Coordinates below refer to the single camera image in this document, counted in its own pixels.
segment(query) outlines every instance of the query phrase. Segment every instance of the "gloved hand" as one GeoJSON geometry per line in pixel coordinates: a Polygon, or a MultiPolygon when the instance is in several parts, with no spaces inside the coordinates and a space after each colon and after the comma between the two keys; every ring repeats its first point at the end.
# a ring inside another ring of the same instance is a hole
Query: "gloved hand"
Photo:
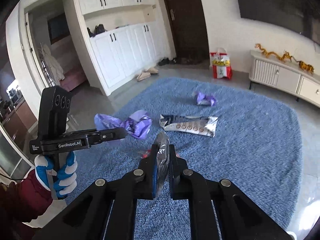
{"type": "MultiPolygon", "coordinates": [[[[46,171],[53,169],[53,161],[48,156],[38,155],[35,158],[35,166],[36,178],[45,189],[50,190],[46,171]]],[[[58,180],[53,184],[58,198],[63,198],[66,194],[71,193],[77,186],[77,174],[75,173],[77,167],[76,155],[69,152],[66,164],[57,172],[58,180]]]]}

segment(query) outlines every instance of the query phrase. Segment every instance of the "drawer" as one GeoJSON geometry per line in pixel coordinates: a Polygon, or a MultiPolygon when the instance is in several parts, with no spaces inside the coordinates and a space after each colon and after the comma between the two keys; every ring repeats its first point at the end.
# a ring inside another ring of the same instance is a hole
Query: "drawer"
{"type": "Polygon", "coordinates": [[[303,78],[299,95],[320,105],[320,84],[316,84],[307,78],[303,78]]]}

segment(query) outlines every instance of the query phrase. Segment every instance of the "hanging coat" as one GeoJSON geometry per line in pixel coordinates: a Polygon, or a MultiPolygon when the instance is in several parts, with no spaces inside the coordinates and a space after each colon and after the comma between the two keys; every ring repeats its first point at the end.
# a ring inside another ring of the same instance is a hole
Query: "hanging coat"
{"type": "Polygon", "coordinates": [[[64,79],[62,67],[60,66],[59,62],[51,55],[51,51],[46,44],[41,44],[41,53],[44,57],[44,61],[47,67],[52,73],[52,79],[56,82],[57,85],[60,85],[60,80],[64,79]]]}

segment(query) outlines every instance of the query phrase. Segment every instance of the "purple plastic bag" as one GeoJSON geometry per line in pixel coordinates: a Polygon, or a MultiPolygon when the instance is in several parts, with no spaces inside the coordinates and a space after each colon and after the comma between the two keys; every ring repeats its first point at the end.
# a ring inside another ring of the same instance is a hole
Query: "purple plastic bag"
{"type": "Polygon", "coordinates": [[[195,97],[197,105],[214,106],[217,102],[213,95],[206,95],[202,92],[193,92],[192,95],[195,97]]]}
{"type": "Polygon", "coordinates": [[[147,111],[138,110],[130,115],[125,121],[121,121],[119,118],[106,114],[96,114],[94,123],[97,130],[125,128],[128,134],[134,138],[144,140],[150,131],[152,120],[148,116],[147,111]]]}

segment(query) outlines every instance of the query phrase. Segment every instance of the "blue rug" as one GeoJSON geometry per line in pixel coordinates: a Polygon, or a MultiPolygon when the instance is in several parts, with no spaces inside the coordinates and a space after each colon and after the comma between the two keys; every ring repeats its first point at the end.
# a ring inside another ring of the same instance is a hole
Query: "blue rug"
{"type": "MultiPolygon", "coordinates": [[[[219,117],[216,136],[167,132],[189,168],[206,179],[230,179],[282,228],[289,225],[298,199],[302,151],[295,112],[279,101],[247,90],[178,78],[159,79],[114,116],[125,119],[145,109],[153,120],[145,141],[128,136],[116,147],[103,143],[76,152],[78,186],[70,203],[98,178],[114,180],[135,169],[138,151],[149,149],[160,131],[160,114],[219,117]],[[197,106],[198,90],[212,93],[214,107],[197,106]]],[[[166,182],[153,201],[139,200],[135,239],[190,239],[188,201],[170,199],[166,182]]]]}

